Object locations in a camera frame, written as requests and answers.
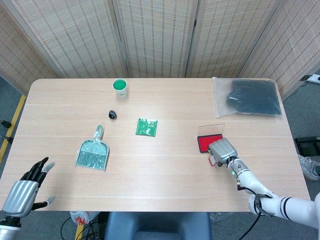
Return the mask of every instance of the beige screen panel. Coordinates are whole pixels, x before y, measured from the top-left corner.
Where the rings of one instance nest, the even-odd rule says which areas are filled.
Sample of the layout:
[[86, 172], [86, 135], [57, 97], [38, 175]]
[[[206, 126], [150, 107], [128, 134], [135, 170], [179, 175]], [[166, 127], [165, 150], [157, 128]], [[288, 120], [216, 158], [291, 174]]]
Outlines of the beige screen panel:
[[237, 77], [277, 2], [205, 0], [197, 15], [187, 77]]
[[126, 76], [107, 0], [11, 0], [65, 78]]
[[267, 25], [241, 77], [276, 80], [282, 97], [320, 63], [320, 2], [287, 0]]
[[134, 78], [185, 76], [197, 0], [114, 0]]
[[35, 80], [56, 78], [1, 5], [0, 19], [0, 75], [24, 95]]

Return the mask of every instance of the white cup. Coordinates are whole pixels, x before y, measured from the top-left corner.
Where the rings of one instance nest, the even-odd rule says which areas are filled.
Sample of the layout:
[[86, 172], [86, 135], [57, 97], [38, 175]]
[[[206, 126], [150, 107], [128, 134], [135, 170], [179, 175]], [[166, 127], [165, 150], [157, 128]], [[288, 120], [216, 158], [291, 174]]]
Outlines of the white cup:
[[112, 86], [120, 98], [125, 98], [128, 95], [128, 84], [123, 78], [117, 78], [114, 80]]

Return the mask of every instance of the wooden tabletop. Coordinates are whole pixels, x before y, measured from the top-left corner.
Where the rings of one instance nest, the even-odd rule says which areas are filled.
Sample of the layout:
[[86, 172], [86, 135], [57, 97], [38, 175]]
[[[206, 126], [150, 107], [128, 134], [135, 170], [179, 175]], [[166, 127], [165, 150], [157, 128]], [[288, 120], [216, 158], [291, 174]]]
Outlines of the wooden tabletop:
[[[282, 117], [216, 118], [211, 78], [131, 78], [127, 98], [116, 95], [113, 81], [33, 83], [0, 180], [0, 206], [48, 156], [55, 166], [36, 201], [56, 199], [44, 210], [248, 212], [249, 195], [237, 191], [227, 168], [210, 167], [209, 154], [199, 153], [198, 128], [211, 124], [225, 124], [223, 136], [267, 188], [309, 199], [282, 102]], [[156, 137], [136, 135], [138, 118], [158, 120]], [[106, 171], [76, 166], [97, 125], [110, 148]]]

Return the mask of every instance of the green dustpan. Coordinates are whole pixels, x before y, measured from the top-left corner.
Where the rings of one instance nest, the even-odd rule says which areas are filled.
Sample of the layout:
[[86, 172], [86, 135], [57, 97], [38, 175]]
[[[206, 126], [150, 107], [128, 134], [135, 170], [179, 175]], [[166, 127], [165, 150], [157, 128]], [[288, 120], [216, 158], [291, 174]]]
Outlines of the green dustpan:
[[76, 157], [76, 165], [92, 169], [105, 170], [109, 154], [108, 145], [101, 140], [104, 128], [96, 128], [94, 138], [82, 143]]

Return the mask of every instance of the robotic arm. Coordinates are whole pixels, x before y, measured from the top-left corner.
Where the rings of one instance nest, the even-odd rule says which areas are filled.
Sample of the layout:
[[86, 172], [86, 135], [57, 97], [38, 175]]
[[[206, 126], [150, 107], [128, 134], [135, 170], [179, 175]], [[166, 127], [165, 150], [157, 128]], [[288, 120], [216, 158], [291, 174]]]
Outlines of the robotic arm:
[[14, 183], [2, 207], [6, 218], [0, 220], [0, 240], [14, 240], [20, 231], [20, 218], [27, 216], [31, 210], [48, 206], [55, 200], [55, 196], [46, 201], [36, 202], [35, 199], [47, 173], [55, 165], [54, 162], [44, 167], [48, 157], [37, 162], [30, 171]]
[[211, 154], [212, 163], [217, 164], [218, 167], [226, 164], [236, 179], [237, 189], [245, 190], [251, 195], [248, 205], [253, 214], [276, 216], [320, 229], [320, 193], [315, 201], [287, 196], [278, 197], [266, 188], [238, 158], [237, 151], [226, 138], [211, 143], [208, 151]]

